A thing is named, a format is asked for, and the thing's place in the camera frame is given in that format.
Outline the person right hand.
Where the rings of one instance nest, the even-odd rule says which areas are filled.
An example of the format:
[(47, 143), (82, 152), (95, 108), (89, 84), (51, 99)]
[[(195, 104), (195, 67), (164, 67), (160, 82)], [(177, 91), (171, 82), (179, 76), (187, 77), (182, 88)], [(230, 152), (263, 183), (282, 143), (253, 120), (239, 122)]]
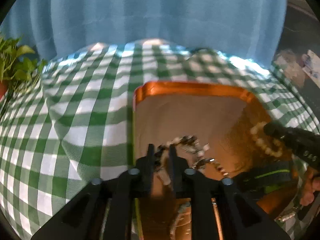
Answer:
[(308, 167), (304, 173), (304, 183), (300, 195), (300, 205), (308, 206), (314, 201), (314, 193), (319, 191), (319, 171)]

